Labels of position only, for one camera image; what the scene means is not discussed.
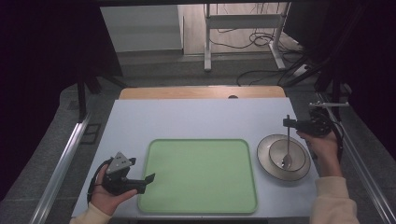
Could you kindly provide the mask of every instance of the human hand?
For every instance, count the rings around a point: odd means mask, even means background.
[[[104,165],[100,170],[95,182],[95,187],[92,193],[91,203],[101,210],[103,213],[113,216],[120,203],[134,197],[137,194],[136,189],[126,191],[125,193],[115,196],[102,187],[103,176],[105,175],[108,165]]]
[[[325,137],[314,137],[300,131],[297,131],[297,134],[307,142],[308,147],[318,156],[322,176],[343,176],[337,158],[337,138],[333,132]]]

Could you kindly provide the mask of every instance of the wall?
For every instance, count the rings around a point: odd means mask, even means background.
[[[101,7],[116,52],[181,49],[177,6]]]

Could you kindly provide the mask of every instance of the gray floor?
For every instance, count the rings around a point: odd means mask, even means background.
[[[251,70],[276,69],[269,54],[215,55],[212,72],[204,72],[202,57],[186,57],[178,54],[164,55],[128,55],[120,56],[123,77],[119,80],[136,87],[156,86],[207,86],[235,85],[236,78]],[[241,78],[247,85],[275,85],[280,75],[273,73],[255,73]],[[308,118],[308,104],[317,101],[313,89],[315,77],[311,77],[298,85],[285,89],[291,99],[298,119]],[[102,92],[91,95],[96,104],[92,109],[90,124],[92,128],[100,124],[98,138],[85,135],[78,146],[76,155],[68,169],[64,183],[57,195],[46,223],[68,223],[74,204],[82,188],[83,182],[91,166],[91,161],[106,127],[106,122],[114,101],[118,98],[121,88],[99,77]],[[0,204],[0,223],[28,223],[41,198],[50,176],[62,155],[67,140],[78,120],[77,87],[72,86],[60,96],[60,106],[49,126],[48,132],[38,146],[35,155],[26,165],[20,178],[16,181],[7,197]],[[396,207],[396,164],[395,160],[383,148],[375,136],[367,129],[353,108],[342,108],[341,117],[350,137],[356,144],[370,172],[387,196],[389,203]],[[361,223],[381,223],[382,219],[376,212],[370,196],[361,183],[347,155],[342,161],[343,171],[347,179],[350,196],[358,204],[358,218]],[[112,220],[111,223],[130,223],[128,220]],[[268,223],[308,223],[308,217],[276,218]]]

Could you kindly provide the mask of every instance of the wooden edge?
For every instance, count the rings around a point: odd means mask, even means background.
[[[238,98],[275,98],[286,97],[286,94],[278,86],[151,87],[124,89],[121,91],[119,99],[227,99],[230,96]]]

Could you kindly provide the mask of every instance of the aluminum rail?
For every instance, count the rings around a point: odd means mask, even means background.
[[[50,209],[55,201],[56,195],[64,182],[64,177],[67,173],[69,165],[73,160],[74,154],[77,151],[78,143],[84,134],[85,128],[92,115],[93,105],[96,103],[96,96],[92,96],[88,102],[88,112],[86,118],[76,124],[72,134],[70,135],[69,141],[67,142],[64,152],[55,167],[54,172],[49,180],[49,183],[38,202],[35,212],[30,220],[30,224],[42,224],[45,223]]]
[[[318,98],[320,101],[325,102],[327,98],[324,97],[322,94],[318,94]],[[344,129],[342,122],[338,121],[335,115],[332,113],[332,110],[329,106],[325,107],[329,112],[330,118],[332,121],[336,121],[340,124],[341,127],[337,127],[338,131],[341,132],[341,128]],[[368,170],[367,166],[365,165],[364,161],[361,159],[358,150],[356,149],[353,142],[350,140],[349,135],[345,132],[344,129],[344,151],[350,158],[353,166],[356,169],[359,177],[361,178],[361,182],[363,183],[364,187],[366,188],[369,196],[371,197],[375,208],[378,211],[378,214],[381,216],[384,223],[387,224],[395,224],[396,217],[390,207],[390,204],[385,197],[382,189],[378,186],[375,182],[373,176],[371,175],[370,171]]]

